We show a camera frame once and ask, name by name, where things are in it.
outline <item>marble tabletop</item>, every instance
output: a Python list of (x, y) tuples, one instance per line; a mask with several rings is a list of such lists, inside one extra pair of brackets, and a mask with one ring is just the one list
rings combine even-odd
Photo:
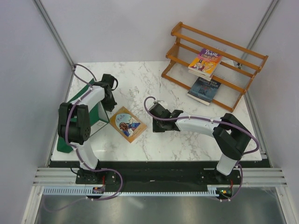
[[(143, 107), (147, 96), (154, 96), (165, 100), (170, 111), (184, 110), (187, 113), (202, 116), (221, 117), (228, 111), (215, 105), (206, 106), (187, 96), (187, 90), (161, 77), (162, 71), (169, 62), (117, 62), (117, 63), (81, 63), (88, 67), (101, 80), (103, 73), (115, 76), (119, 81), (118, 88), (113, 92), (117, 106), (111, 117), (122, 106), (125, 106), (148, 127), (132, 143), (129, 143), (110, 124), (106, 125), (90, 140), (93, 151), (100, 161), (217, 161), (221, 151), (214, 138), (191, 132), (169, 131), (164, 133), (152, 132), (152, 119)], [(91, 75), (81, 67), (77, 67), (76, 74), (84, 80), (91, 80)], [(183, 83), (192, 85), (197, 77), (186, 73), (185, 68), (175, 65), (169, 75), (180, 79)], [(71, 99), (84, 83), (74, 78), (68, 99)], [(237, 97), (237, 93), (226, 90), (221, 86), (216, 97), (226, 100), (228, 105), (233, 103), (230, 98)], [(148, 108), (153, 101), (148, 101)], [(254, 133), (248, 110), (242, 98), (233, 114)], [(256, 147), (250, 141), (246, 151)], [(245, 155), (244, 161), (260, 161), (261, 155), (255, 153)], [(69, 154), (53, 151), (52, 161), (77, 161), (74, 152)]]

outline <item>wooden frame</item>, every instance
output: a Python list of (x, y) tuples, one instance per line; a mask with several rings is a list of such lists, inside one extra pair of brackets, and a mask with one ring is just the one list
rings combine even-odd
[[(190, 37), (188, 37), (186, 35), (183, 35), (181, 33), (182, 29), (190, 30), (190, 31), (192, 31), (194, 33), (199, 34), (199, 37), (200, 37), (200, 35), (204, 36), (204, 37), (207, 37), (207, 38), (212, 39), (212, 40), (214, 40), (216, 42), (219, 42), (221, 44), (224, 44), (224, 45), (227, 45), (227, 46), (232, 47), (234, 49), (237, 49), (237, 50), (239, 50), (239, 51), (241, 51), (243, 53), (246, 53), (246, 54), (252, 55), (253, 57), (259, 58), (262, 61), (261, 61), (261, 63), (259, 65), (255, 65), (255, 64), (253, 64), (253, 63), (251, 63), (249, 61), (243, 60), (243, 59), (238, 58), (238, 57), (236, 57), (236, 56), (234, 56), (232, 54), (226, 53), (225, 51), (219, 50), (217, 48), (214, 48), (212, 46), (204, 44), (203, 42), (200, 42), (200, 41), (195, 40), (193, 38), (190, 38)], [(178, 58), (179, 48), (186, 49), (186, 50), (188, 50), (190, 52), (193, 52), (194, 54), (199, 54), (199, 52), (200, 52), (197, 49), (194, 49), (194, 48), (189, 47), (189, 46), (187, 46), (185, 44), (182, 44), (181, 40), (185, 40), (185, 41), (187, 41), (187, 42), (189, 42), (189, 43), (191, 43), (193, 45), (197, 45), (197, 46), (199, 46), (201, 48), (206, 48), (206, 49), (212, 50), (212, 51), (214, 51), (214, 52), (216, 52), (216, 53), (218, 53), (218, 54), (220, 54), (220, 55), (222, 55), (222, 56), (224, 56), (224, 57), (226, 57), (228, 59), (231, 59), (231, 60), (233, 60), (233, 61), (235, 61), (235, 62), (237, 62), (237, 63), (239, 63), (241, 65), (247, 66), (247, 67), (249, 67), (249, 68), (251, 68), (251, 69), (253, 69), (255, 71), (253, 74), (251, 74), (250, 72), (247, 72), (247, 71), (242, 70), (240, 68), (234, 67), (234, 66), (232, 66), (230, 64), (227, 64), (225, 62), (221, 62), (220, 63), (222, 66), (225, 66), (225, 67), (227, 67), (229, 69), (232, 69), (232, 70), (240, 73), (240, 75), (245, 75), (247, 77), (250, 77), (250, 80), (248, 81), (246, 87), (242, 88), (242, 87), (240, 87), (240, 86), (238, 86), (236, 84), (233, 84), (233, 83), (231, 83), (231, 82), (229, 82), (229, 81), (227, 81), (227, 80), (225, 80), (225, 79), (223, 79), (221, 77), (218, 77), (218, 76), (215, 76), (215, 75), (213, 76), (213, 79), (215, 81), (220, 82), (223, 85), (226, 85), (229, 88), (232, 88), (232, 89), (234, 89), (234, 90), (236, 90), (236, 91), (238, 91), (240, 93), (240, 95), (239, 95), (239, 97), (238, 97), (238, 99), (235, 102), (235, 104), (234, 104), (233, 107), (229, 107), (229, 106), (227, 106), (227, 105), (225, 105), (225, 104), (223, 104), (223, 103), (221, 103), (221, 102), (219, 102), (219, 101), (217, 101), (215, 99), (212, 100), (213, 103), (215, 103), (215, 104), (223, 107), (224, 109), (226, 109), (226, 110), (228, 110), (230, 112), (233, 112), (235, 110), (235, 108), (236, 108), (237, 104), (239, 103), (241, 97), (247, 92), (247, 90), (250, 87), (253, 79), (255, 78), (255, 76), (257, 75), (257, 73), (261, 71), (261, 69), (263, 68), (263, 66), (265, 65), (265, 63), (266, 63), (266, 61), (268, 59), (268, 56), (261, 55), (259, 53), (256, 53), (256, 52), (252, 51), (252, 50), (249, 50), (249, 49), (246, 49), (246, 48), (241, 47), (239, 45), (236, 45), (234, 43), (225, 41), (225, 40), (223, 40), (223, 39), (221, 39), (219, 37), (210, 35), (208, 33), (205, 33), (203, 31), (195, 29), (193, 27), (189, 27), (189, 26), (183, 24), (182, 22), (179, 22), (172, 29), (171, 35), (176, 37), (176, 41), (175, 41), (174, 45), (172, 46), (172, 48), (170, 48), (170, 50), (166, 53), (166, 58), (170, 59), (171, 61), (170, 61), (169, 65), (167, 66), (167, 68), (162, 72), (162, 77), (166, 78), (166, 79), (168, 79), (168, 80), (170, 80), (170, 81), (172, 81), (172, 82), (174, 82), (174, 83), (176, 83), (176, 84), (178, 84), (180, 86), (182, 86), (183, 88), (185, 88), (187, 90), (189, 90), (191, 87), (188, 86), (188, 85), (185, 85), (184, 83), (179, 82), (178, 80), (176, 80), (176, 79), (174, 79), (174, 78), (172, 78), (172, 77), (170, 77), (170, 76), (167, 75), (167, 73), (170, 71), (170, 69), (174, 66), (175, 63), (179, 63), (179, 64), (181, 64), (181, 65), (183, 65), (185, 67), (189, 66), (188, 62), (185, 62), (184, 60)]]

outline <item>dark blue book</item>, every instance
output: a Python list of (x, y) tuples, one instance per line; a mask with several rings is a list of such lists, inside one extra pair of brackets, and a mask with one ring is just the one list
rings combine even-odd
[(205, 105), (210, 105), (220, 85), (221, 83), (216, 82), (213, 79), (207, 81), (199, 77), (188, 91), (187, 95)]

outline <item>white wall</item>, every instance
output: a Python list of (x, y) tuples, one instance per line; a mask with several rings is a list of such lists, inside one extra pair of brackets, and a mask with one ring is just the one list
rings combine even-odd
[(253, 50), (269, 59), (250, 93), (271, 161), (282, 167), (299, 208), (299, 1), (281, 1)]
[(42, 0), (76, 62), (165, 61), (179, 22), (247, 46), (271, 0)]
[(71, 73), (32, 0), (0, 1), (0, 30), (0, 223), (18, 224)]

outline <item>brown book cover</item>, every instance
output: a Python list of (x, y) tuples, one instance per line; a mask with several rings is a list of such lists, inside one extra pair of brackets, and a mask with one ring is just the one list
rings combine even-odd
[(110, 118), (110, 124), (130, 143), (146, 129), (146, 125), (124, 106)]

